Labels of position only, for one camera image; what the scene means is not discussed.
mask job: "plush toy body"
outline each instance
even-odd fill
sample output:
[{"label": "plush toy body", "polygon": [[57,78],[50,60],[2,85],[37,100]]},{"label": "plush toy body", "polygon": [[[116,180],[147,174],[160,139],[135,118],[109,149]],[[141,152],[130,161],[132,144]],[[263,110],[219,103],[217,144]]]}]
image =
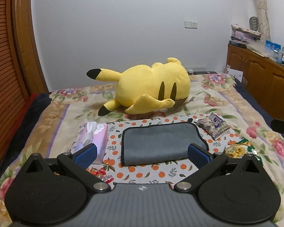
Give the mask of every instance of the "plush toy body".
[{"label": "plush toy body", "polygon": [[104,116],[119,106],[128,107],[127,114],[145,114],[170,108],[189,95],[190,79],[187,71],[176,58],[167,63],[133,66],[123,73],[108,69],[92,69],[87,76],[99,81],[118,82],[116,98],[105,103],[98,115]]}]

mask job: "floral bedspread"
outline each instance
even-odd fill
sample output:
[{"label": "floral bedspread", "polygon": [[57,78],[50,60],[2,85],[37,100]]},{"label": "floral bedspread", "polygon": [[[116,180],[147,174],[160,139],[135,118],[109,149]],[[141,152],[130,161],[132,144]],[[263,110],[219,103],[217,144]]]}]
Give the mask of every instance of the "floral bedspread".
[{"label": "floral bedspread", "polygon": [[[21,154],[0,178],[0,227],[7,227],[11,224],[4,197],[26,159],[33,152],[38,152],[45,158],[53,158],[68,151],[80,125],[87,121],[98,123],[127,121],[131,123],[131,120],[158,117],[168,119],[168,117],[194,116],[211,112],[221,115],[234,130],[235,134],[232,135],[236,139],[234,141],[230,139],[229,144],[235,143],[237,138],[245,137],[251,141],[261,155],[264,168],[278,188],[282,199],[274,222],[284,227],[283,137],[273,132],[263,117],[235,90],[234,80],[228,74],[193,75],[190,78],[191,89],[188,102],[177,108],[143,115],[125,114],[124,108],[121,107],[107,116],[98,117],[99,108],[114,98],[115,84],[53,92],[50,95],[51,104],[43,111]],[[105,159],[103,162],[103,168],[108,170],[111,166],[110,161]]]}]

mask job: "wooden louvered closet door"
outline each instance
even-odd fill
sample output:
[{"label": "wooden louvered closet door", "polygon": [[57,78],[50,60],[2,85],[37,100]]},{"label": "wooden louvered closet door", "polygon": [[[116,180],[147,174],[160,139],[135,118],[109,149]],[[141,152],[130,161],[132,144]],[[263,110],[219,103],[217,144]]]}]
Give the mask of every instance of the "wooden louvered closet door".
[{"label": "wooden louvered closet door", "polygon": [[14,47],[11,0],[0,0],[0,160],[11,128],[28,98]]}]

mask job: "curtain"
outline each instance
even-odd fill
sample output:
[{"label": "curtain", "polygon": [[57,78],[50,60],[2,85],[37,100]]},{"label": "curtain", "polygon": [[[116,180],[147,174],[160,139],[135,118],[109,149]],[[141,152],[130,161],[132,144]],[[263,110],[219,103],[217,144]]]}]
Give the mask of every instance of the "curtain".
[{"label": "curtain", "polygon": [[267,17],[267,0],[256,0],[258,19],[259,19],[259,32],[262,33],[264,41],[270,40],[270,30]]}]

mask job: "black ear tip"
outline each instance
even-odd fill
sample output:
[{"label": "black ear tip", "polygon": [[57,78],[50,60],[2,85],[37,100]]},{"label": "black ear tip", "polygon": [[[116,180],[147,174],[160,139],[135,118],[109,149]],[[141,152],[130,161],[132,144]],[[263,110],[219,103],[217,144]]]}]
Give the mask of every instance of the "black ear tip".
[{"label": "black ear tip", "polygon": [[97,76],[100,74],[100,72],[101,72],[101,69],[99,69],[99,68],[91,69],[86,73],[86,75],[91,79],[96,79]]},{"label": "black ear tip", "polygon": [[104,105],[102,107],[100,107],[99,111],[98,111],[98,116],[102,117],[105,116],[107,114],[109,114],[111,111],[109,111]]}]

